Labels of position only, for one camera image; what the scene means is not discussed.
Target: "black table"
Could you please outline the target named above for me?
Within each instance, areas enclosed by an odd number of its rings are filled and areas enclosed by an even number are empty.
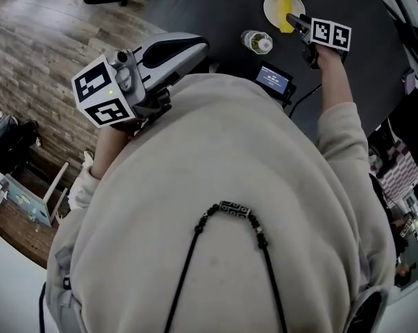
[[[222,63],[227,74],[253,79],[261,60],[294,77],[295,102],[320,84],[319,71],[310,70],[301,57],[303,45],[297,33],[282,34],[263,12],[264,0],[151,0],[144,18],[169,32],[191,32],[206,37],[210,56]],[[369,135],[403,97],[402,75],[409,64],[394,24],[381,0],[302,0],[306,14],[330,19],[352,30],[351,51],[345,62],[362,125]],[[274,48],[256,55],[241,45],[245,30],[268,33]],[[321,94],[305,100],[293,120],[315,138],[321,112]]]

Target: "laminate floor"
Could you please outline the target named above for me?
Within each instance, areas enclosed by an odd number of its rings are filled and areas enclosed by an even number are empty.
[[[76,109],[71,78],[107,50],[134,48],[160,32],[140,18],[146,0],[86,5],[83,0],[0,0],[0,110],[36,120],[35,152],[56,171],[94,151],[97,129]]]

